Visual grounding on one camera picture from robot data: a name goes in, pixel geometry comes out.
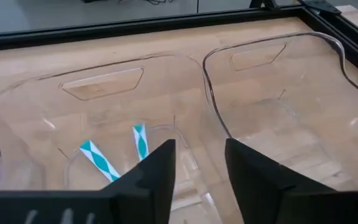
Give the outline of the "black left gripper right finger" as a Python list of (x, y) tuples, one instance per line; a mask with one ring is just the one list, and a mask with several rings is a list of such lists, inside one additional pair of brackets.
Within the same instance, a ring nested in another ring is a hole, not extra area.
[(334, 190), (236, 139), (226, 139), (224, 153), (231, 187), (245, 223), (275, 223), (287, 192)]

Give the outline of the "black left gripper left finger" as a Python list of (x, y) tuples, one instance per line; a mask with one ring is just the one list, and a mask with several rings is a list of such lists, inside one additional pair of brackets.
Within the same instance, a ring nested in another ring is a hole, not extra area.
[(168, 223), (175, 169), (176, 140), (168, 139), (101, 190), (108, 197), (101, 223)]

